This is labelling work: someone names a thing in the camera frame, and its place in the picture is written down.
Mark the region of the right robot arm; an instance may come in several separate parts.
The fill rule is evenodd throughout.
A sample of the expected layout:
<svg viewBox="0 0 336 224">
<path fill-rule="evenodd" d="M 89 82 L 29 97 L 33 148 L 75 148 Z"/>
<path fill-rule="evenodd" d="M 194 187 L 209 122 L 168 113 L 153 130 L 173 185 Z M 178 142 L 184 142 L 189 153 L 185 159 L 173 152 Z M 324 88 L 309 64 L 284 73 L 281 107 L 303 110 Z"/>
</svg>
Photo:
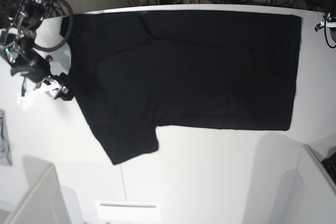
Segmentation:
<svg viewBox="0 0 336 224">
<path fill-rule="evenodd" d="M 54 3 L 61 3 L 68 11 L 68 27 L 61 42 L 53 47 L 42 47 L 35 43 L 36 30 L 47 17 Z M 65 0 L 14 0 L 1 32 L 1 57 L 10 66 L 12 76 L 19 74 L 36 86 L 32 92 L 21 88 L 21 98 L 46 93 L 51 98 L 70 101 L 74 94 L 68 83 L 68 76 L 51 73 L 52 56 L 46 53 L 60 49 L 68 40 L 74 24 L 71 6 Z"/>
</svg>

